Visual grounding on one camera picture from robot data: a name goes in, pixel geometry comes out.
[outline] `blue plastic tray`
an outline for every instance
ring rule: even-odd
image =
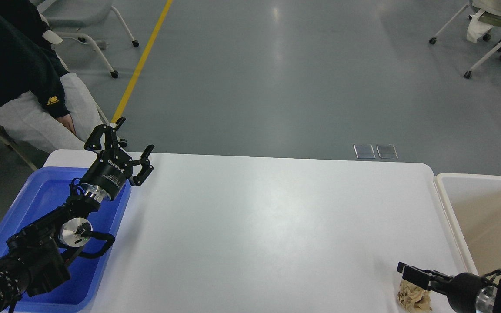
[[[86,169],[47,167],[34,172],[20,190],[17,198],[0,224],[0,257],[8,253],[6,240],[21,228],[61,206],[69,196],[69,183],[82,177]],[[125,184],[117,198],[102,202],[98,212],[88,220],[99,232],[117,234],[125,206],[131,194],[131,186]],[[102,241],[90,240],[84,251],[96,252]],[[85,307],[98,288],[109,258],[110,251],[93,260],[76,258],[69,267],[71,279],[50,293],[28,297],[25,293],[16,311],[36,313],[74,313]]]

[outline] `white desk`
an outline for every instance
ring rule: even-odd
[[[152,158],[83,312],[401,313],[398,261],[465,271],[426,165]],[[45,166],[94,159],[58,150]]]

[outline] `black hoodie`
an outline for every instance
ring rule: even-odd
[[[12,6],[0,6],[0,9],[6,10],[3,15],[20,14],[16,8],[10,10]],[[53,51],[38,46],[27,35],[37,36],[21,32],[0,15],[0,107],[32,91],[52,117],[63,117],[69,112],[64,105],[59,77],[68,72]]]

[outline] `robotic arm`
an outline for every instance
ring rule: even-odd
[[[471,273],[448,276],[399,262],[397,271],[403,274],[404,280],[424,290],[446,295],[455,312],[501,313],[501,269],[482,276]]]
[[[29,296],[49,293],[71,278],[68,266],[76,257],[97,258],[111,247],[115,237],[92,230],[87,220],[97,212],[103,200],[114,200],[127,180],[132,186],[141,185],[153,167],[148,159],[153,145],[143,152],[141,159],[133,160],[117,140],[117,125],[97,126],[85,149],[101,150],[100,139],[105,136],[105,148],[78,183],[71,182],[71,194],[65,203],[32,222],[7,240],[9,253],[0,258],[0,311],[14,305],[26,292]],[[142,169],[133,176],[133,166]],[[104,240],[96,253],[82,252],[90,238]],[[60,253],[58,248],[65,248]]]

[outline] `printed logo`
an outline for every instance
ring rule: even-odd
[[[124,170],[124,169],[120,168],[117,164],[115,164],[115,163],[111,162],[111,160],[107,160],[107,162],[108,162],[109,164],[111,164],[111,166],[113,166],[114,168],[117,168],[120,172],[122,172],[122,173],[123,173],[123,172],[125,172],[125,170]]]
[[[53,97],[50,97],[49,99],[47,99],[46,105],[52,105],[52,104],[56,104],[58,102],[59,102],[59,99],[57,98],[57,96],[53,96]]]

